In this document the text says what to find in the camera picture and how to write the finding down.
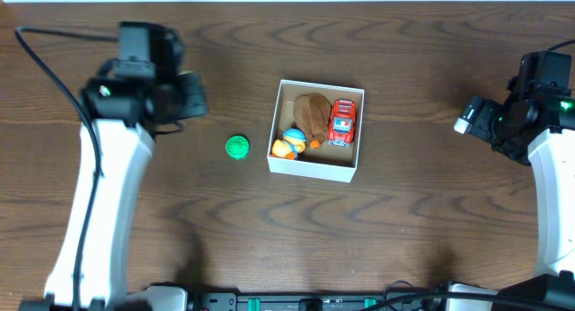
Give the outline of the white cardboard box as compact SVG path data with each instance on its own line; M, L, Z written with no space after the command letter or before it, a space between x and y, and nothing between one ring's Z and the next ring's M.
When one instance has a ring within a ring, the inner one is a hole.
M283 79L279 83L275 111L270 128L267 153L271 153L273 142L282 138L283 132L295 125L293 107L297 96L320 93L328 101L350 100L356 104L357 119L350 147L323 145L318 149L307 148L296 160L268 157L269 169L273 173L323 179L335 182L351 182L358 168L361 143L363 104L365 91L337 85L316 84Z

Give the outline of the red toy fire truck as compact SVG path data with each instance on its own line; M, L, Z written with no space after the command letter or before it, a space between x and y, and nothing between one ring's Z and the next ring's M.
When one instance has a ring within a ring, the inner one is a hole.
M328 125L327 143L332 146L350 147L355 133L357 108L349 100L334 102Z

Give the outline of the yellow blue duck toy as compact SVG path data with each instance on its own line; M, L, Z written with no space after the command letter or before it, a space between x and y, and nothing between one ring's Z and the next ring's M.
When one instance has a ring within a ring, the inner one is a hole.
M276 139L270 150L270 155L277 158L297 160L305 151L306 137L300 129L288 129L282 134L282 139Z

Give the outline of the brown plush toy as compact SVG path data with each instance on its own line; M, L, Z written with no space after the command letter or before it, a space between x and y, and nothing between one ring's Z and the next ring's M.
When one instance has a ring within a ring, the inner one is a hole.
M330 102L320 93L302 94L295 99L296 127L304 132L312 149L320 148L328 137L331 109Z

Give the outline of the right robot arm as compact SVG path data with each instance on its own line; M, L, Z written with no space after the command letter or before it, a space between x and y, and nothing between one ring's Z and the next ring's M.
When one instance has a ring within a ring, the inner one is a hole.
M474 96L454 129L471 134L535 178L535 275L500 290L449 286L448 310L574 308L574 99L571 56L555 48L521 58L503 103Z

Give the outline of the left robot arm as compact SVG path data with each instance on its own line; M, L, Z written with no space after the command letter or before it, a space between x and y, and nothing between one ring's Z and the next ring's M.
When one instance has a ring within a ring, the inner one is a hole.
M155 284L131 293L126 268L137 195L158 136L204 116L198 74L180 69L173 29L122 22L119 53L69 101L81 121L81 158L66 235L44 295L23 310L190 310L189 291Z

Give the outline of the green ridged ball toy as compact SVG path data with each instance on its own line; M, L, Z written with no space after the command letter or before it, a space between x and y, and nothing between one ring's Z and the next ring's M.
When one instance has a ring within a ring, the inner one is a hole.
M231 136L226 141L226 153L234 160L242 160L248 156L250 152L250 142L247 137L243 135Z

